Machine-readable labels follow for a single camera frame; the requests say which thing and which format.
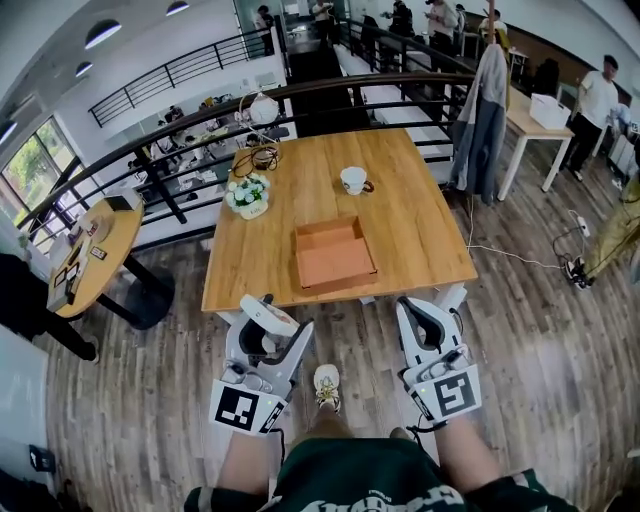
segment flower pot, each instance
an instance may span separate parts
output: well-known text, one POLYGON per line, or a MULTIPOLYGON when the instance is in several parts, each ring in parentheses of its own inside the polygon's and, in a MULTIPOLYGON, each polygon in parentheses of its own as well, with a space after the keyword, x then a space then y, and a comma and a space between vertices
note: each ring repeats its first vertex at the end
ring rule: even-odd
POLYGON ((262 215, 268 208, 269 203, 266 201, 254 201, 247 206, 240 206, 238 208, 238 213, 244 220, 251 220, 262 215))

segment gray jacket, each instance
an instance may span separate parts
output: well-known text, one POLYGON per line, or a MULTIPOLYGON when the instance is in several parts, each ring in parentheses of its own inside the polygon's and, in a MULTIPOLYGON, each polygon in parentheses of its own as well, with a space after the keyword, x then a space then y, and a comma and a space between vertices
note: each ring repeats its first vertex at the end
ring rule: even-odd
POLYGON ((507 62, 498 44, 487 47, 460 116, 451 128, 452 179, 458 190, 494 197, 498 157, 506 131, 507 62))

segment yellow pants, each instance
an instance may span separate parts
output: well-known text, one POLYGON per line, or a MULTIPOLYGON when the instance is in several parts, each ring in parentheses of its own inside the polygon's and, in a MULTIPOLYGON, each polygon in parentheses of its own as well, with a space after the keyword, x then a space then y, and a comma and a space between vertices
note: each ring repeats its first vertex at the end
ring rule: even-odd
POLYGON ((622 198, 624 202, 616 205, 585 257, 584 269, 590 279, 640 239, 640 180, 637 176, 631 179, 622 198))

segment window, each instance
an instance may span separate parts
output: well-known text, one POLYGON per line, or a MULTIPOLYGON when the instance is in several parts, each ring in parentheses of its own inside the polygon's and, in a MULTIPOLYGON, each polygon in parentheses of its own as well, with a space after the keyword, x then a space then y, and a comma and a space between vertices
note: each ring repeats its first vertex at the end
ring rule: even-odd
MULTIPOLYGON (((49 195, 74 158, 75 154, 60 127, 55 119, 49 118, 0 172, 0 210, 18 224, 49 195)), ((81 169, 82 166, 77 165, 72 173, 76 174, 81 169)), ((67 192, 58 201, 57 206, 61 210, 77 202, 80 196, 74 192, 67 192)), ((67 213, 67 219, 72 221, 84 211, 82 206, 75 206, 67 213)), ((54 216, 50 213, 47 219, 54 216)), ((33 241, 44 252, 51 246, 54 236, 63 231, 66 231, 64 224, 53 220, 35 234, 33 241)))

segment round wooden table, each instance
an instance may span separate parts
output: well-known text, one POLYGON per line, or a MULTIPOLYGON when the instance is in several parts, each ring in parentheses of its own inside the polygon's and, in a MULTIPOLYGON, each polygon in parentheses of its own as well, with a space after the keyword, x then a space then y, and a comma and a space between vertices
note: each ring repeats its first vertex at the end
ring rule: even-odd
MULTIPOLYGON (((139 330, 153 327, 167 315, 175 291, 175 283, 170 272, 159 267, 151 271, 147 270, 129 254, 142 225, 143 212, 142 202, 135 210, 114 212, 107 202, 102 200, 92 206, 85 214, 89 220, 97 216, 111 218, 111 230, 102 242, 91 242, 89 245, 86 254, 87 265, 79 278, 80 283, 73 304, 62 306, 55 312, 57 315, 71 318, 84 312, 94 302, 98 302, 139 330), (106 253, 103 260, 91 254, 91 249, 94 247, 106 253), (129 287, 124 306, 103 294, 121 266, 124 266, 138 279, 129 287)), ((82 246, 86 238, 86 234, 79 237, 69 258, 76 248, 82 246)), ((67 270, 70 268, 69 258, 60 268, 52 272, 49 280, 49 293, 53 290, 56 276, 64 268, 67 270)))

